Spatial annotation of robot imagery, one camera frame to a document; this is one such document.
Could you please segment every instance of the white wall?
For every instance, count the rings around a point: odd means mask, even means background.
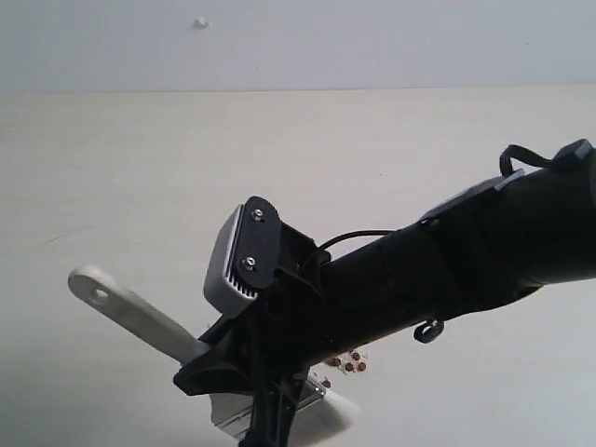
[[[496,175],[510,142],[596,141],[595,114],[596,87],[0,100],[0,445],[234,445],[174,361],[68,292],[75,266],[199,334],[211,244],[248,196],[318,242],[398,228]],[[364,413],[326,445],[596,445],[594,284],[370,345],[366,373],[331,374]]]
[[[0,93],[593,83],[595,16],[591,0],[5,1]]]

